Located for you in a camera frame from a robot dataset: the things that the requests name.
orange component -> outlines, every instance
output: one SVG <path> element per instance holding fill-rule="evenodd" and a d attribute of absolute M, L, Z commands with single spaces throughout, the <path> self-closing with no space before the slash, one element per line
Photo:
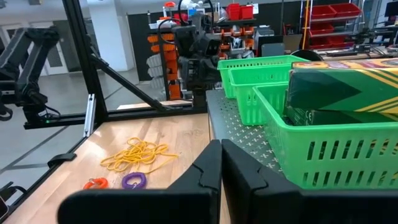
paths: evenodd
<path fill-rule="evenodd" d="M 169 52 L 164 52 L 164 57 L 165 57 L 166 61 L 176 60 L 177 53 L 175 50 L 169 51 Z"/>
<path fill-rule="evenodd" d="M 171 69 L 172 73 L 177 73 L 177 61 L 173 60 L 173 61 L 169 61 L 166 64 L 166 67 Z"/>
<path fill-rule="evenodd" d="M 177 80 L 177 79 L 178 79 L 177 73 L 167 74 L 167 80 L 168 80 L 168 81 Z"/>
<path fill-rule="evenodd" d="M 253 39 L 246 39 L 244 40 L 245 46 L 246 47 L 253 47 L 254 40 Z"/>
<path fill-rule="evenodd" d="M 229 44 L 221 44 L 221 46 L 220 46 L 220 48 L 222 49 L 222 50 L 228 50 L 229 49 Z"/>
<path fill-rule="evenodd" d="M 105 189 L 108 187 L 108 181 L 101 177 L 97 179 L 90 179 L 83 189 Z"/>
<path fill-rule="evenodd" d="M 220 60 L 226 60 L 226 59 L 228 58 L 228 56 L 227 56 L 226 53 L 220 52 L 220 53 L 218 54 L 218 58 L 219 58 Z"/>
<path fill-rule="evenodd" d="M 242 28 L 239 28 L 239 32 L 234 32 L 234 30 L 231 29 L 231 35 L 235 36 L 235 37 L 239 37 L 240 35 L 242 35 Z"/>
<path fill-rule="evenodd" d="M 180 96 L 180 85 L 179 84 L 170 84 L 169 85 L 170 99 L 177 100 L 181 99 Z"/>
<path fill-rule="evenodd" d="M 254 27 L 243 27 L 243 34 L 250 35 L 253 34 Z"/>
<path fill-rule="evenodd" d="M 162 37 L 164 40 L 174 40 L 174 35 L 173 34 L 162 34 Z M 147 38 L 149 43 L 155 43 L 158 41 L 157 35 L 150 35 Z"/>
<path fill-rule="evenodd" d="M 164 7 L 175 7 L 175 3 L 174 2 L 166 2 L 164 4 Z"/>
<path fill-rule="evenodd" d="M 157 52 L 159 52 L 159 45 L 153 45 L 152 47 L 150 47 L 150 49 L 151 49 L 151 51 L 153 51 L 153 53 L 157 53 Z M 163 50 L 164 51 L 175 50 L 175 45 L 174 44 L 164 44 Z"/>

yellow rope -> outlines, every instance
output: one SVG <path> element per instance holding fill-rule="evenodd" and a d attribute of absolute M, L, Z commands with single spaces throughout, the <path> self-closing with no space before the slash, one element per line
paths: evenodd
<path fill-rule="evenodd" d="M 136 170 L 138 170 L 141 163 L 152 164 L 158 155 L 172 157 L 155 169 L 143 172 L 145 174 L 149 174 L 161 168 L 164 164 L 168 163 L 172 159 L 178 157 L 177 154 L 165 153 L 165 151 L 167 151 L 169 148 L 166 144 L 156 145 L 155 143 L 143 141 L 139 138 L 131 138 L 127 140 L 127 144 L 130 145 L 128 149 L 103 159 L 101 161 L 101 166 L 106 166 L 108 170 L 122 172 L 125 171 L 130 165 L 133 165 L 137 166 Z"/>

orange ring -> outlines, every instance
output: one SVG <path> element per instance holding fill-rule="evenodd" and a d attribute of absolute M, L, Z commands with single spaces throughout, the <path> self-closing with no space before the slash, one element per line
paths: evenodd
<path fill-rule="evenodd" d="M 101 178 L 97 178 L 97 179 L 90 179 L 90 181 L 85 184 L 85 186 L 83 187 L 83 189 L 91 189 L 92 186 L 97 186 L 96 189 L 105 189 L 108 187 L 108 181 L 101 177 Z"/>

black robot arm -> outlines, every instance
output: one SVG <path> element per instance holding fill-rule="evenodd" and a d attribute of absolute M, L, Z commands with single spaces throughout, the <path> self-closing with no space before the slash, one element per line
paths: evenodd
<path fill-rule="evenodd" d="M 4 106 L 6 104 L 21 106 L 28 123 L 44 122 L 45 118 L 53 116 L 47 113 L 47 97 L 40 93 L 37 82 L 49 50 L 59 39 L 55 27 L 16 30 L 0 55 L 0 121 L 12 118 L 12 110 Z M 28 54 L 31 43 L 33 47 Z"/>

black metal frame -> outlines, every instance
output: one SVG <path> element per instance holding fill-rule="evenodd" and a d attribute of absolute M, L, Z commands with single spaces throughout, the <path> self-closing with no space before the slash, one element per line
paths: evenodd
<path fill-rule="evenodd" d="M 95 109 L 95 123 L 99 126 L 107 121 L 120 121 L 126 119 L 140 119 L 140 118 L 156 118 L 163 116 L 177 116 L 185 114 L 206 113 L 207 105 L 193 106 L 193 105 L 175 105 L 163 106 L 158 101 L 153 100 L 150 96 L 138 89 L 135 85 L 130 83 L 120 74 L 115 72 L 108 64 L 99 58 L 98 55 L 93 54 L 90 44 L 90 38 L 87 36 L 86 27 L 83 21 L 83 14 L 81 13 L 79 0 L 63 0 L 65 12 L 67 14 L 68 22 L 71 28 L 73 41 L 79 58 L 81 71 L 83 73 L 85 83 L 87 85 L 88 94 L 95 94 L 96 96 L 96 109 Z M 161 53 L 163 52 L 163 42 L 159 41 Z M 163 54 L 160 54 L 162 59 L 162 67 L 164 71 L 164 82 L 167 100 L 170 99 L 167 81 L 166 61 Z M 101 89 L 101 83 L 96 71 L 96 66 L 102 69 L 106 74 L 111 76 L 123 87 L 134 93 L 140 99 L 145 101 L 150 108 L 135 108 L 128 110 L 108 111 L 104 100 L 104 95 Z M 59 118 L 50 119 L 47 122 L 39 124 L 26 123 L 25 129 L 35 128 L 49 128 L 57 126 L 68 126 L 76 124 L 84 124 L 85 114 L 68 114 L 62 115 Z"/>

